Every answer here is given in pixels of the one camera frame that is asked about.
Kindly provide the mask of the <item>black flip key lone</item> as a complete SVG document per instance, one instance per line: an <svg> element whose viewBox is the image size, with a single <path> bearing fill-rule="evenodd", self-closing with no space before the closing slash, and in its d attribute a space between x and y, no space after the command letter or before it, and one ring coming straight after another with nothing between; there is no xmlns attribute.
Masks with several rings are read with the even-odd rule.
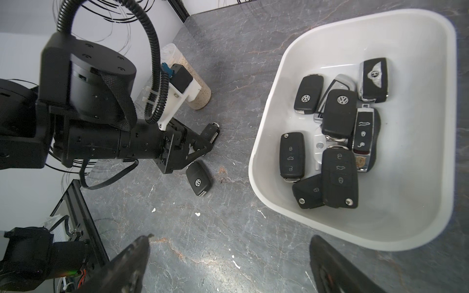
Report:
<svg viewBox="0 0 469 293"><path fill-rule="evenodd" d="M292 191L299 207L302 209L314 209L324 206L321 174L294 183Z"/></svg>

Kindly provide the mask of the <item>black silver Bentley key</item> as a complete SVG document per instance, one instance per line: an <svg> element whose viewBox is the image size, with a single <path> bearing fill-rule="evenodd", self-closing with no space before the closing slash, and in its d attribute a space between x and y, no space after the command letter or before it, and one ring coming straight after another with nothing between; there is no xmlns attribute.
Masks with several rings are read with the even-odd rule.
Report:
<svg viewBox="0 0 469 293"><path fill-rule="evenodd" d="M383 103L388 98L388 66L385 57L363 61L359 67L359 99Z"/></svg>

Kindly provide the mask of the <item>black flip key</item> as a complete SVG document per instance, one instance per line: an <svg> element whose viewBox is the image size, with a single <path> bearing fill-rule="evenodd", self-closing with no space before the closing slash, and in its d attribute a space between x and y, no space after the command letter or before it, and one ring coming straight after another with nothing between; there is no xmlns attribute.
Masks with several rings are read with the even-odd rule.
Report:
<svg viewBox="0 0 469 293"><path fill-rule="evenodd" d="M214 144L218 135L220 134L220 126L218 123L210 123L200 134L204 139L209 141L210 144Z"/></svg>
<svg viewBox="0 0 469 293"><path fill-rule="evenodd" d="M347 147L332 145L322 153L322 201L331 208L355 209L359 181L355 156Z"/></svg>
<svg viewBox="0 0 469 293"><path fill-rule="evenodd" d="M290 183L305 175L305 141L301 132L284 133L280 138L279 168L281 177Z"/></svg>

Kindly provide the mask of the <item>black Porsche car key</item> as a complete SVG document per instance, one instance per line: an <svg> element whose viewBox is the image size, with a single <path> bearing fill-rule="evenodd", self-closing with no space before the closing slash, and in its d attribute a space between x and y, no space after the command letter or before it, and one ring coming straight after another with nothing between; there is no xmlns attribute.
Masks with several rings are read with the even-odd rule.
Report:
<svg viewBox="0 0 469 293"><path fill-rule="evenodd" d="M377 158L377 140L381 130L381 116L370 104L357 109L351 148L357 171L369 172Z"/></svg>

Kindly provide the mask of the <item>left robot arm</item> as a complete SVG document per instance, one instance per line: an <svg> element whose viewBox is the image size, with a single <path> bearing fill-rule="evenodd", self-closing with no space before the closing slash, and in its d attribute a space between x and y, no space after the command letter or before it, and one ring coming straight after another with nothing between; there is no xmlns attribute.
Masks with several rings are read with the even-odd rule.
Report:
<svg viewBox="0 0 469 293"><path fill-rule="evenodd" d="M120 53L72 34L82 1L63 1L57 31L42 51L38 86L1 81L1 168L43 168L48 156L65 168L81 161L78 179L62 201L68 213L51 227L1 233L1 290L25 292L45 280L65 280L65 292L138 293L150 254L141 236L115 259L107 256L81 189L90 160L121 159L127 167L94 189L110 186L152 159L164 174L196 165L220 133L217 123L198 134L179 122L180 105L197 97L199 83L160 56L156 30L136 1L121 1L140 22L151 51L151 87L144 116L131 98L136 68Z"/></svg>

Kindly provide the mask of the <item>white car key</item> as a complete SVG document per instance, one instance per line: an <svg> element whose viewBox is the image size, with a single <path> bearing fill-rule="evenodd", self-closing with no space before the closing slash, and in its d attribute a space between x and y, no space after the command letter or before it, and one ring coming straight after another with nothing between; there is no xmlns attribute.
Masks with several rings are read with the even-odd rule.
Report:
<svg viewBox="0 0 469 293"><path fill-rule="evenodd" d="M322 128L319 126L314 132L314 146L313 146L313 157L315 159L315 170L321 170L322 154L326 149L326 137L322 133Z"/></svg>

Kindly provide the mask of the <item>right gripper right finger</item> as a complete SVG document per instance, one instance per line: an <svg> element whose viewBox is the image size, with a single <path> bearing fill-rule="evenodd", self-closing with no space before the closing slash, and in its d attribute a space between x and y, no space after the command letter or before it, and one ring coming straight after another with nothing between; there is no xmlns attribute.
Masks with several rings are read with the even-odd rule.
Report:
<svg viewBox="0 0 469 293"><path fill-rule="evenodd" d="M319 293L384 292L319 235L311 238L310 266Z"/></svg>

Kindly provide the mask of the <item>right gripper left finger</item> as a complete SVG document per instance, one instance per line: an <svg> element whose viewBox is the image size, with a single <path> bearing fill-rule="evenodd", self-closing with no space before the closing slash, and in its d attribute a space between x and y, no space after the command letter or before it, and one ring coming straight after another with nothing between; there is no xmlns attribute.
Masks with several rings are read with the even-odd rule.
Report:
<svg viewBox="0 0 469 293"><path fill-rule="evenodd" d="M149 256L149 237L140 236L76 292L140 293Z"/></svg>

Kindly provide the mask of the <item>black VW key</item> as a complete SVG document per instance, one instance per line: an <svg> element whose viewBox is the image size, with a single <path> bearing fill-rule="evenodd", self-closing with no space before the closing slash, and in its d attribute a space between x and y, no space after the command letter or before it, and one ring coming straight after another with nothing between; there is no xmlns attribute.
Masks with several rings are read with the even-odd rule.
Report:
<svg viewBox="0 0 469 293"><path fill-rule="evenodd" d="M186 169L186 177L198 197L203 197L212 187L211 177L200 161L194 161Z"/></svg>
<svg viewBox="0 0 469 293"><path fill-rule="evenodd" d="M303 115L314 114L318 108L323 85L324 77L320 74L303 77L294 101L295 112Z"/></svg>
<svg viewBox="0 0 469 293"><path fill-rule="evenodd" d="M327 95L322 119L322 133L332 139L349 139L354 129L357 92L334 89Z"/></svg>

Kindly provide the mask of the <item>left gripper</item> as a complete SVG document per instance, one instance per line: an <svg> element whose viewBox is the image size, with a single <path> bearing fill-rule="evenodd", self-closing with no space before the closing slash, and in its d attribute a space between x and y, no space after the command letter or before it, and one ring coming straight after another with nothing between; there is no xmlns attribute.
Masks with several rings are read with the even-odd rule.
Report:
<svg viewBox="0 0 469 293"><path fill-rule="evenodd" d="M130 132L128 159L152 159L163 174L182 170L212 150L214 144L200 134L175 118L165 131L139 119Z"/></svg>

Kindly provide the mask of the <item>white storage box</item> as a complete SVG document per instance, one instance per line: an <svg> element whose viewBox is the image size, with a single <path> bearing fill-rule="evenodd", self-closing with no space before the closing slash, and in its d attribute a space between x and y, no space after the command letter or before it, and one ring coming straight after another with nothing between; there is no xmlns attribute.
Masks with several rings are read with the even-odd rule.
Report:
<svg viewBox="0 0 469 293"><path fill-rule="evenodd" d="M389 96L381 116L377 159L358 175L355 209L304 210L279 172L280 137L305 136L307 177L317 124L294 112L301 79L312 73L331 81L359 76L361 62L388 61ZM249 162L250 184L269 208L316 230L382 251L427 244L453 213L457 118L456 32L442 15L399 9L312 29L285 51L269 93Z"/></svg>

